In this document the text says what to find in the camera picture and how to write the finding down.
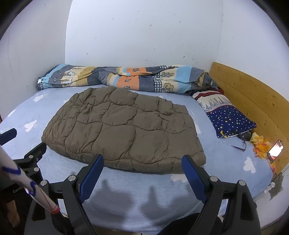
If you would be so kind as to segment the person's left hand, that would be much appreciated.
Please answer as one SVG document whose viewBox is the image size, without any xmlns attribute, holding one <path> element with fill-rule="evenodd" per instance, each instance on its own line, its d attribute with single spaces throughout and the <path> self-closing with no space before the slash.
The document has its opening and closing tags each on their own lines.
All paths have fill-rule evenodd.
<svg viewBox="0 0 289 235">
<path fill-rule="evenodd" d="M 14 228 L 14 227 L 18 226 L 20 223 L 20 217 L 19 217 L 19 214 L 17 212 L 15 201 L 13 200 L 13 201 L 7 203 L 6 207 L 7 207 L 8 221 L 10 222 L 12 227 Z"/>
</svg>

